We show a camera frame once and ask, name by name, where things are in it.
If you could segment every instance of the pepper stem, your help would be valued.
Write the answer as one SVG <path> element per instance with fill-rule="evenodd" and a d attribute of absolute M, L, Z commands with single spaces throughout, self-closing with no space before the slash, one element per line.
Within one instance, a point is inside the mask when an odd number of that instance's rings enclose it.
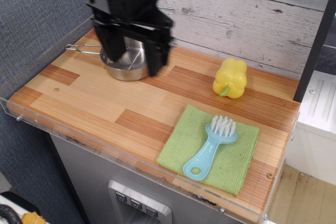
<path fill-rule="evenodd" d="M 228 85 L 228 86 L 226 86 L 225 89 L 224 89 L 222 92 L 220 92 L 218 95 L 219 95 L 220 97 L 224 97 L 224 96 L 226 96 L 226 95 L 228 94 L 228 92 L 230 92 L 230 90 L 231 90 L 231 87 L 230 87 L 230 85 Z"/>

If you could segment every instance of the brush handle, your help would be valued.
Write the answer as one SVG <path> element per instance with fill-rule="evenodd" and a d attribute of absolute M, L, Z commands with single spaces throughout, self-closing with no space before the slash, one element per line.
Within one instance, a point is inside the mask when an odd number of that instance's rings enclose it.
<path fill-rule="evenodd" d="M 183 166 L 184 174 L 195 181 L 200 181 L 206 177 L 214 160 L 220 141 L 214 137 L 208 136 L 207 141 L 200 151 Z M 198 174 L 193 174 L 191 170 L 198 168 L 201 170 Z"/>

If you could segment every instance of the dish cloth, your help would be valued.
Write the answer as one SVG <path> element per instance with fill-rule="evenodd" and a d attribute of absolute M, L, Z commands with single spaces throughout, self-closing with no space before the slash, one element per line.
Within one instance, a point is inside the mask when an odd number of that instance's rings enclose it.
<path fill-rule="evenodd" d="M 157 163 L 184 176 L 183 166 L 206 142 L 205 126 L 211 122 L 213 116 L 188 105 Z M 234 195 L 238 195 L 243 186 L 257 145 L 259 128 L 237 122 L 236 132 L 238 138 L 235 142 L 219 145 L 208 175 L 200 181 Z"/>

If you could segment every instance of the wire handle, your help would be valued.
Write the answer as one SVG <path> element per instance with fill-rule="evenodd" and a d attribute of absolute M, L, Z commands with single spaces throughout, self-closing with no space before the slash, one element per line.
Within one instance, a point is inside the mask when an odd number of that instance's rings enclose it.
<path fill-rule="evenodd" d="M 65 50 L 73 50 L 73 51 L 78 51 L 82 52 L 83 54 L 93 54 L 93 55 L 99 55 L 99 52 L 90 52 L 90 51 L 83 51 L 78 48 L 71 48 L 71 47 L 102 47 L 101 45 L 91 45 L 91 44 L 81 44 L 81 45 L 73 45 L 73 44 L 66 44 L 64 46 Z"/>

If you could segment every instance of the stainless steel pot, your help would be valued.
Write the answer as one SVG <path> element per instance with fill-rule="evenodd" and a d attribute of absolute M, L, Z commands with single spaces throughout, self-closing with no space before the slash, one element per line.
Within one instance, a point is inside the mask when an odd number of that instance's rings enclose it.
<path fill-rule="evenodd" d="M 101 47 L 100 45 L 65 45 L 66 50 L 75 50 L 84 54 L 99 54 L 100 59 L 106 65 L 107 72 L 117 80 L 121 81 L 137 81 L 149 75 L 149 70 L 146 62 L 146 57 L 143 49 L 143 43 L 134 39 L 125 37 L 126 52 L 117 62 L 113 62 L 110 58 L 104 55 L 104 49 L 99 52 L 83 51 L 78 48 L 71 47 Z"/>

